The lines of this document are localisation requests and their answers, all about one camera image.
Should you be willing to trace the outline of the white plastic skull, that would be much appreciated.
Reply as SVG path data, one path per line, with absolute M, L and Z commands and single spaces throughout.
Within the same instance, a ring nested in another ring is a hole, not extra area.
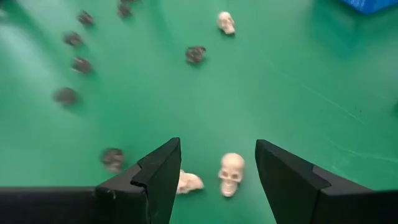
M 229 12 L 222 11 L 218 14 L 217 25 L 226 35 L 235 33 L 234 20 Z
M 186 173 L 180 169 L 180 175 L 177 185 L 177 194 L 187 194 L 194 190 L 204 188 L 204 183 L 199 176 L 191 173 Z
M 220 190 L 224 197 L 232 197 L 243 179 L 244 159 L 237 153 L 227 153 L 221 158 L 221 168 L 218 172 Z

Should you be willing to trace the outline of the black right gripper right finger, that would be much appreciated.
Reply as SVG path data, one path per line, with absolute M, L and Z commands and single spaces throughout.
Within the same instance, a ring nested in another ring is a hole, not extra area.
M 372 190 L 258 139 L 257 171 L 277 224 L 355 224 L 355 196 Z

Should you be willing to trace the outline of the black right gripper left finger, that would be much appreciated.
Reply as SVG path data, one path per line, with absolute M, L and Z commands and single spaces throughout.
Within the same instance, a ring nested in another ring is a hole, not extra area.
M 95 224 L 169 224 L 181 160 L 180 138 L 172 138 L 98 185 Z

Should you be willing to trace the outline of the blue plastic basket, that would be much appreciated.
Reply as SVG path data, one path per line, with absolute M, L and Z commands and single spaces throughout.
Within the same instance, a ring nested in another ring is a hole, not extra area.
M 398 4 L 398 0 L 340 0 L 363 14 L 374 14 Z

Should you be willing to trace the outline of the cluster of grey pieces left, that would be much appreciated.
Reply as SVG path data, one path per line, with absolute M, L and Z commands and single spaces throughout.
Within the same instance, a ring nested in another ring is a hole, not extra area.
M 82 37 L 76 32 L 69 32 L 63 36 L 63 41 L 71 46 L 77 46 L 83 44 Z

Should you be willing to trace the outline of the clear glass skull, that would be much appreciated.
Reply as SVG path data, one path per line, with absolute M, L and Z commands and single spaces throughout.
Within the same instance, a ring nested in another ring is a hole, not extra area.
M 75 57 L 72 60 L 71 69 L 80 73 L 91 73 L 93 67 L 90 61 L 88 61 L 87 59 Z
M 78 21 L 84 26 L 92 26 L 94 24 L 93 17 L 86 11 L 81 11 L 78 15 Z
M 129 5 L 123 4 L 123 3 L 119 4 L 118 5 L 118 15 L 120 17 L 128 17 L 128 16 L 130 16 L 131 15 L 131 9 L 130 9 Z
M 102 152 L 101 162 L 109 172 L 120 172 L 124 167 L 124 153 L 118 148 L 107 148 Z
M 74 89 L 64 87 L 56 90 L 52 95 L 52 99 L 62 105 L 72 105 L 78 100 L 78 94 Z
M 200 63 L 204 59 L 206 48 L 203 46 L 188 47 L 185 51 L 185 59 L 189 63 Z

